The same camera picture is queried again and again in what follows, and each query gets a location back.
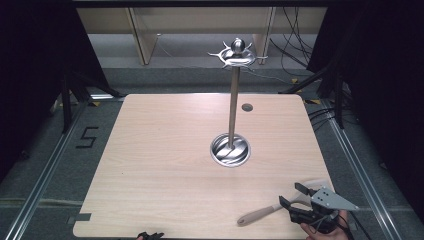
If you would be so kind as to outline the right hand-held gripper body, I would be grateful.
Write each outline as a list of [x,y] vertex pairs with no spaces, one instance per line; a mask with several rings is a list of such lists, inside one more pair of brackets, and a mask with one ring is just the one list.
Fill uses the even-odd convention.
[[311,200],[311,209],[304,210],[292,207],[290,220],[294,223],[305,223],[322,234],[329,234],[337,228],[339,211],[356,211],[359,207],[327,187],[315,190]]

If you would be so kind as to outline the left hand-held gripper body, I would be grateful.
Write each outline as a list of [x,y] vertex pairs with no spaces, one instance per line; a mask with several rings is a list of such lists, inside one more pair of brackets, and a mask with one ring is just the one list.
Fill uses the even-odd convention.
[[164,236],[164,233],[152,233],[148,234],[147,232],[139,233],[137,237],[142,236],[143,240],[161,240]]

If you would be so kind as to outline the beige handled kitchen spatula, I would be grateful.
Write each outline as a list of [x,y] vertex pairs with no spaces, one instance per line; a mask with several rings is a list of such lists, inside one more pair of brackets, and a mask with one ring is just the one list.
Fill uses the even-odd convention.
[[[330,183],[327,179],[314,179],[314,180],[305,181],[302,183],[302,185],[309,189],[315,190],[315,189],[320,189],[321,187],[329,187]],[[311,206],[310,197],[306,194],[301,193],[300,191],[297,191],[292,197],[288,199],[288,201],[291,204],[299,203],[308,207]],[[240,217],[237,220],[237,224],[239,226],[247,226],[280,209],[282,209],[282,206],[280,204],[274,204],[274,205],[250,212]]]

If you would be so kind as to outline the stainless steel utensil stand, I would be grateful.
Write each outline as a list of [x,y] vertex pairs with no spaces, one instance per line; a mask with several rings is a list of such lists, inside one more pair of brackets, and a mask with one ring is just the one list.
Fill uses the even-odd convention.
[[211,142],[210,154],[219,165],[234,168],[243,165],[251,155],[248,140],[235,132],[240,73],[242,68],[249,69],[258,56],[250,50],[251,44],[247,45],[240,38],[235,38],[230,45],[223,45],[219,53],[210,53],[210,56],[217,57],[224,64],[223,68],[231,68],[228,132],[218,135]]

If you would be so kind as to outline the person's right hand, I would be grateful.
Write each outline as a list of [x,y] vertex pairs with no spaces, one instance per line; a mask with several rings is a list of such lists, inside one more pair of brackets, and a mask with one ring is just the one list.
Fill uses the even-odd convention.
[[[348,224],[348,214],[346,210],[339,211],[339,224],[344,228],[347,228]],[[301,229],[307,234],[305,240],[349,240],[348,235],[344,232],[343,229],[337,227],[334,231],[329,234],[322,234],[320,232],[315,232],[313,227],[305,223],[300,224]]]

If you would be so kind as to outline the black tape strip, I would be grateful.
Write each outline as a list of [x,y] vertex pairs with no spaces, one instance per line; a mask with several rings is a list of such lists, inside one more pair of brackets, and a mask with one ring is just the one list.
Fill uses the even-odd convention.
[[75,216],[70,216],[67,220],[69,225],[75,224],[78,221],[89,221],[91,218],[90,213],[81,213]]

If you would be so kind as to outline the black metal stand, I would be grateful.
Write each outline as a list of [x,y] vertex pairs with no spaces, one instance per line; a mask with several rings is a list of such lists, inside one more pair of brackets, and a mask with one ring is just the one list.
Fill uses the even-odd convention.
[[299,90],[302,90],[306,86],[312,84],[316,80],[321,79],[317,95],[320,98],[327,98],[331,93],[334,94],[334,111],[335,120],[338,126],[343,129],[344,124],[342,120],[342,103],[343,103],[343,76],[342,71],[337,67],[326,66],[323,69],[317,71],[311,76],[307,77],[304,81],[299,84],[295,84],[288,90],[282,91],[282,94],[294,94]]
[[87,87],[100,89],[114,98],[125,97],[125,94],[112,89],[109,85],[101,83],[82,73],[75,71],[65,73],[61,80],[61,98],[64,118],[63,133],[66,133],[70,129],[72,123],[71,94],[75,96],[78,102],[88,102],[92,100],[92,97]]

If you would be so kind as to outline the dark curtain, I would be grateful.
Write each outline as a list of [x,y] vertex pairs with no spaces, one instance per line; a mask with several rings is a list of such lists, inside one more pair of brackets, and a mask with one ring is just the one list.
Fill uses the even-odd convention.
[[0,0],[0,182],[72,72],[108,84],[71,0]]
[[424,0],[330,0],[308,69],[338,61],[359,119],[424,223]]

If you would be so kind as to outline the beige wooden cabinet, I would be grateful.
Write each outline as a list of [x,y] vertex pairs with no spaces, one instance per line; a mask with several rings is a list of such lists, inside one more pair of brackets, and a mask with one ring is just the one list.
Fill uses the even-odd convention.
[[250,34],[256,53],[268,52],[273,34],[319,32],[325,7],[118,7],[79,8],[89,34],[130,34],[147,65],[159,34]]

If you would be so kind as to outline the aluminium floor rail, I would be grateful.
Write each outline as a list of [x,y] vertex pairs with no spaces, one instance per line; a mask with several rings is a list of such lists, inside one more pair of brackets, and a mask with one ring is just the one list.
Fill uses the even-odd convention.
[[65,131],[61,110],[49,118],[0,184],[0,240],[22,238],[86,106],[71,106],[71,123]]
[[390,212],[377,193],[345,130],[339,127],[335,119],[330,119],[329,122],[384,236],[387,240],[402,240]]

